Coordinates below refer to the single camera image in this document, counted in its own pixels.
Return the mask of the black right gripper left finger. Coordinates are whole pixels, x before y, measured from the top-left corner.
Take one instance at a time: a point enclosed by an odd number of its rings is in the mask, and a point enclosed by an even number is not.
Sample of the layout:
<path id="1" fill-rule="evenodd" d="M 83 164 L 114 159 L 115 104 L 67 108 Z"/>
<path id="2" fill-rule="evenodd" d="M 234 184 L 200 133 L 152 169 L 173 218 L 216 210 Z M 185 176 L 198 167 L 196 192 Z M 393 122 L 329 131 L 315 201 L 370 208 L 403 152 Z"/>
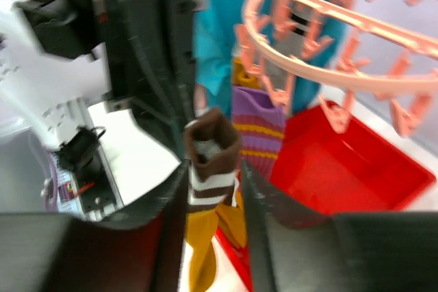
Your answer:
<path id="1" fill-rule="evenodd" d="M 1 216 L 2 291 L 176 291 L 189 163 L 100 222 Z"/>

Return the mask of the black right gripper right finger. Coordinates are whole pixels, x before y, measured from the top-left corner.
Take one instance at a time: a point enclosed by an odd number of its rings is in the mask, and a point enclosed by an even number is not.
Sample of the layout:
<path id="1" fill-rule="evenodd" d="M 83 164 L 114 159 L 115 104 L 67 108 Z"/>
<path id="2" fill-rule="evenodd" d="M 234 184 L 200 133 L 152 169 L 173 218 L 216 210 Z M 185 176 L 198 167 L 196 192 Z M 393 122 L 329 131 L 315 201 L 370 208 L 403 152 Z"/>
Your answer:
<path id="1" fill-rule="evenodd" d="M 437 214 L 324 215 L 242 163 L 255 291 L 436 291 Z"/>

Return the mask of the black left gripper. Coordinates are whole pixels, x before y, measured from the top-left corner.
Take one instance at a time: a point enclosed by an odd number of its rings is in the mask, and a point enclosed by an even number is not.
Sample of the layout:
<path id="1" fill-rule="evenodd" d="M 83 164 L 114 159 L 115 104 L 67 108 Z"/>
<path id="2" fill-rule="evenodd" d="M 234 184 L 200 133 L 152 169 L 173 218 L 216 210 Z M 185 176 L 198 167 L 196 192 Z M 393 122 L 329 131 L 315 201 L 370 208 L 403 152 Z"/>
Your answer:
<path id="1" fill-rule="evenodd" d="M 191 111 L 196 0 L 103 0 L 103 5 L 99 29 L 111 83 L 108 98 L 130 99 L 138 126 L 183 159 L 176 121 L 158 110 Z"/>

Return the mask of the purple sock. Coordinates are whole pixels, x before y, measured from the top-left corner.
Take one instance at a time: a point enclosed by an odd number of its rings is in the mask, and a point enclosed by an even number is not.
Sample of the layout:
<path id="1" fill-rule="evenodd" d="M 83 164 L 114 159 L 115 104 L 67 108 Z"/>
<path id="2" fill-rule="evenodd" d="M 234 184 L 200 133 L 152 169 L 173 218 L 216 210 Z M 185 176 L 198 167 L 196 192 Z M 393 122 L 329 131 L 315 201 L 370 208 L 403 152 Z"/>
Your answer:
<path id="1" fill-rule="evenodd" d="M 284 138 L 282 109 L 263 90 L 235 86 L 231 118 L 242 137 L 241 156 L 269 179 Z"/>
<path id="2" fill-rule="evenodd" d="M 233 58 L 231 82 L 233 85 L 238 85 L 245 88 L 259 89 L 257 78 L 247 74 L 239 57 Z"/>

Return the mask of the grey striped sock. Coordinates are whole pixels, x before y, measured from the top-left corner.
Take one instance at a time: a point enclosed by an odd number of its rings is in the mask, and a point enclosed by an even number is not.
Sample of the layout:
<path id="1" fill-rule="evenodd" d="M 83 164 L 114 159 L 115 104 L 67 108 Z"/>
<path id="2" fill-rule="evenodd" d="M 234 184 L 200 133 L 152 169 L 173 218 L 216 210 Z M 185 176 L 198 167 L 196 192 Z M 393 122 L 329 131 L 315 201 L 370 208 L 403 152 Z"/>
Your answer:
<path id="1" fill-rule="evenodd" d="M 308 10 L 302 10 L 297 14 L 291 13 L 290 18 L 297 24 L 296 28 L 291 30 L 284 39 L 274 41 L 272 48 L 286 57 L 293 55 L 300 58 L 302 45 L 305 39 L 305 32 L 307 32 L 309 24 L 309 15 L 310 12 Z M 268 62 L 266 66 L 266 74 L 270 78 L 273 88 L 285 89 L 284 86 L 287 73 L 282 68 L 279 68 L 272 62 Z"/>

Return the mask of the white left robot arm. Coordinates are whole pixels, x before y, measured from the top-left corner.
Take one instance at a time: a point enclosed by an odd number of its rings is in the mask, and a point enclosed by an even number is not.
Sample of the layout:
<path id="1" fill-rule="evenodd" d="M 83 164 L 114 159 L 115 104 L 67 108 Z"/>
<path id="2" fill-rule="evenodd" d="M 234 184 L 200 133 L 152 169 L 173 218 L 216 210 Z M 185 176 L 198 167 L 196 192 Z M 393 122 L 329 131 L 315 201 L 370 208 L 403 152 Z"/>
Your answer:
<path id="1" fill-rule="evenodd" d="M 68 168 L 168 176 L 192 117 L 193 0 L 1 0 L 1 97 Z"/>

